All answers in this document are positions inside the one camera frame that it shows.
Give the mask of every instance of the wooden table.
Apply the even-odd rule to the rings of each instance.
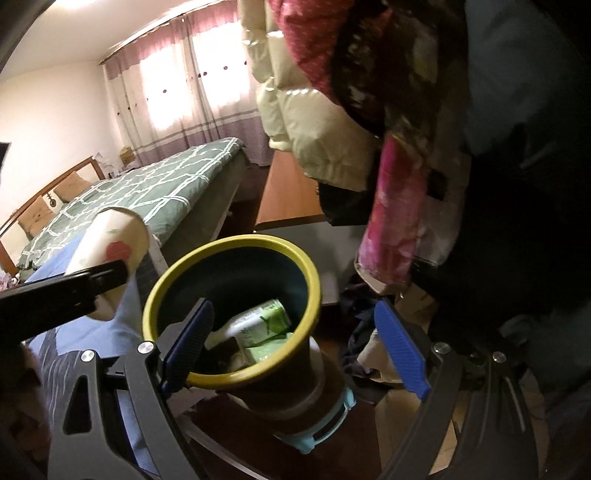
[[[335,304],[355,270],[353,261],[364,226],[331,226],[317,194],[317,182],[304,174],[290,153],[277,152],[256,217],[255,232],[289,240],[318,269],[323,305]]]

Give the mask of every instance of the curtain rod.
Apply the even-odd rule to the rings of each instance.
[[[183,13],[181,13],[181,14],[178,14],[178,15],[176,15],[176,16],[174,16],[174,17],[167,18],[166,20],[163,20],[161,23],[159,23],[159,24],[158,24],[158,25],[156,25],[155,27],[153,27],[153,28],[150,28],[150,29],[149,29],[147,32],[144,32],[144,33],[142,33],[142,34],[139,34],[139,32],[141,32],[141,30],[140,30],[139,32],[137,32],[137,33],[135,33],[135,34],[131,35],[131,36],[130,36],[130,37],[127,39],[127,40],[125,40],[125,41],[122,43],[122,45],[121,45],[120,47],[117,47],[117,48],[115,49],[115,51],[113,51],[113,53],[111,53],[111,54],[110,54],[110,55],[109,55],[107,58],[105,58],[105,59],[104,59],[102,62],[100,62],[100,63],[99,63],[99,65],[104,65],[104,64],[105,64],[105,62],[106,62],[107,60],[109,60],[111,57],[113,57],[115,54],[117,54],[117,53],[119,52],[119,50],[121,50],[122,48],[126,47],[126,46],[127,46],[127,45],[129,45],[130,43],[133,43],[133,42],[134,42],[134,41],[136,41],[137,39],[139,39],[139,38],[142,38],[142,37],[145,37],[146,35],[149,35],[149,34],[151,34],[151,33],[152,33],[154,30],[157,30],[157,29],[158,29],[158,28],[160,28],[160,27],[164,27],[165,25],[168,25],[168,24],[170,23],[170,21],[171,21],[171,20],[174,20],[175,18],[178,18],[178,17],[180,17],[180,16],[182,16],[182,15],[187,15],[187,14],[189,14],[189,13],[196,12],[197,10],[202,10],[202,9],[204,9],[204,8],[207,8],[207,7],[210,7],[210,6],[212,6],[212,5],[219,4],[219,3],[221,3],[221,2],[225,2],[225,1],[226,1],[226,0],[214,0],[214,1],[212,1],[212,2],[206,3],[205,5],[200,5],[199,7],[193,8],[193,9],[191,9],[191,10],[187,10],[186,12],[183,12]]]

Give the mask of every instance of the striped fabric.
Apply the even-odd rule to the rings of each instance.
[[[75,236],[85,232],[97,213],[125,207],[139,214],[164,244],[189,213],[209,183],[243,147],[223,138],[164,160],[103,180],[64,206],[23,250],[20,269],[40,268]]]

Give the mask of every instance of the white wall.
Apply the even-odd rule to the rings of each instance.
[[[102,67],[54,67],[0,83],[0,141],[11,142],[0,173],[0,224],[35,192],[85,158],[118,157]]]

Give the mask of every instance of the curtain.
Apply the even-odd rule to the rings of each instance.
[[[189,147],[238,137],[268,165],[235,0],[172,19],[105,61],[121,134],[142,165]]]

